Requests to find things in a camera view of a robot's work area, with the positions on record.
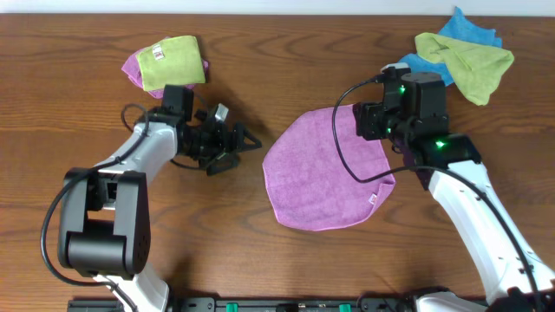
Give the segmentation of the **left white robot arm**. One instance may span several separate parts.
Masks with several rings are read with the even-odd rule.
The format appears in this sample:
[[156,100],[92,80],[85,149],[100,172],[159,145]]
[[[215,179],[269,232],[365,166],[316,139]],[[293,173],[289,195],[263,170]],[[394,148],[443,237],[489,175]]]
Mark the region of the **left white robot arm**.
[[160,106],[144,110],[129,139],[91,168],[72,168],[56,195],[60,265],[83,276],[82,287],[105,286],[125,311],[166,311],[170,288],[147,259],[151,248],[148,185],[178,155],[212,176],[238,165],[262,144],[247,128],[226,125],[228,108],[195,110],[194,92],[167,85]]

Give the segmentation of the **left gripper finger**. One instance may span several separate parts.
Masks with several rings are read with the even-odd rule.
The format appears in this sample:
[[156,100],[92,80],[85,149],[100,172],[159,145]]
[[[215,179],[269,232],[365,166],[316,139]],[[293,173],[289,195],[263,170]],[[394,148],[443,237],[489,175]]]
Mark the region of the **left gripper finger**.
[[222,152],[207,164],[206,174],[213,176],[231,170],[237,167],[238,164],[239,158],[236,153]]
[[262,147],[257,139],[242,123],[236,123],[233,127],[234,151],[237,153],[249,152]]

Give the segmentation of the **purple microfiber cloth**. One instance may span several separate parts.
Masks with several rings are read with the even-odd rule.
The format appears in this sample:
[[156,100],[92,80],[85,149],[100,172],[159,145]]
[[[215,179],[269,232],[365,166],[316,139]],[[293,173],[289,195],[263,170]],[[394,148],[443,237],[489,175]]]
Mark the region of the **purple microfiber cloth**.
[[265,188],[277,221],[304,231],[346,228],[366,221],[395,188],[392,174],[368,184],[356,182],[343,167],[332,128],[349,168],[359,178],[390,169],[379,140],[356,135],[352,106],[309,111],[272,145],[262,164]]

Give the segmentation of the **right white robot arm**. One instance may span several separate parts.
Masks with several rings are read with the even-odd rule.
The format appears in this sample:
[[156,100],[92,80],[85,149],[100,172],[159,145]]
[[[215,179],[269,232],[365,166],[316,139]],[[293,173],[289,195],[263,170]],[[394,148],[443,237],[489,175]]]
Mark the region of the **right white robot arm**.
[[480,275],[489,311],[552,311],[554,271],[519,232],[468,136],[449,130],[446,86],[438,74],[389,64],[371,80],[379,102],[353,107],[356,133],[388,139],[448,214]]

